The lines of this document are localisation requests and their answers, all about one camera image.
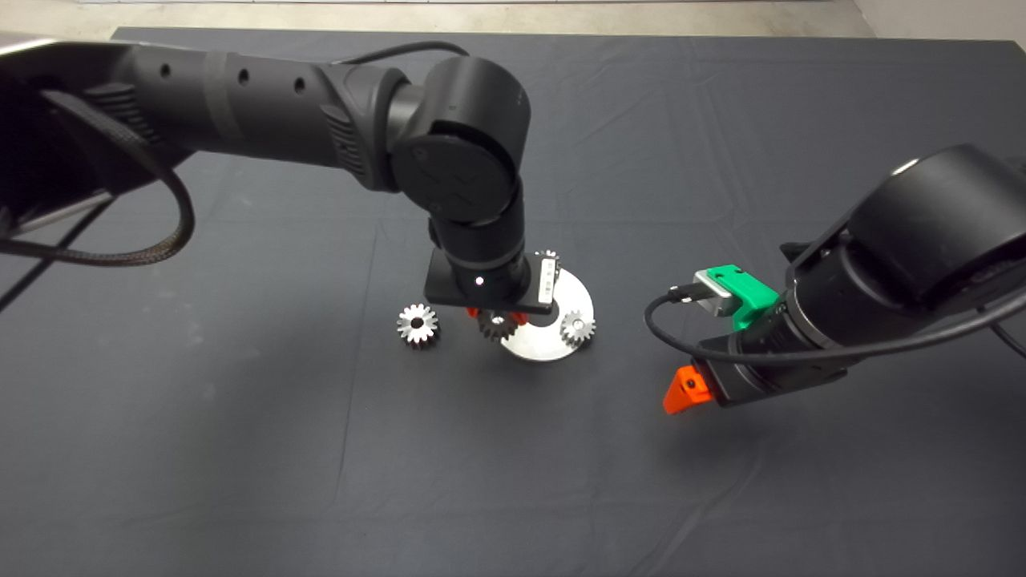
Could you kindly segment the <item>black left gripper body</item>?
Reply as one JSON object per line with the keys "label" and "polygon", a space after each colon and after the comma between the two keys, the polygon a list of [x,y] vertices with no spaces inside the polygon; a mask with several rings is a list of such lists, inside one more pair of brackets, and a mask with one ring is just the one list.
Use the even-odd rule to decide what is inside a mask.
{"label": "black left gripper body", "polygon": [[555,303],[559,274],[553,252],[521,253],[498,268],[474,270],[453,265],[446,253],[434,249],[424,296],[434,305],[547,314]]}

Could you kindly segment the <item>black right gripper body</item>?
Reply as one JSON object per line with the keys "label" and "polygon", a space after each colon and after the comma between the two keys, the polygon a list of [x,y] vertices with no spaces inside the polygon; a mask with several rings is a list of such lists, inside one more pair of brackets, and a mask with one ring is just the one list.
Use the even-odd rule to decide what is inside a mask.
{"label": "black right gripper body", "polygon": [[[818,349],[799,337],[711,337],[700,347],[716,352],[773,353],[813,352]],[[762,401],[784,394],[835,382],[847,374],[849,361],[816,361],[802,366],[735,366],[724,361],[697,359],[695,364],[722,408]]]}

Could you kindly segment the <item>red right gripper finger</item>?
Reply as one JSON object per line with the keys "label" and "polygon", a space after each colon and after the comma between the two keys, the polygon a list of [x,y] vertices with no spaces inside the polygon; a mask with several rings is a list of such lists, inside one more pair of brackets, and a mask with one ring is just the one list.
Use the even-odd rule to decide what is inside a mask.
{"label": "red right gripper finger", "polygon": [[713,392],[696,366],[681,366],[675,370],[669,387],[664,392],[663,411],[678,415],[696,406],[713,401]]}

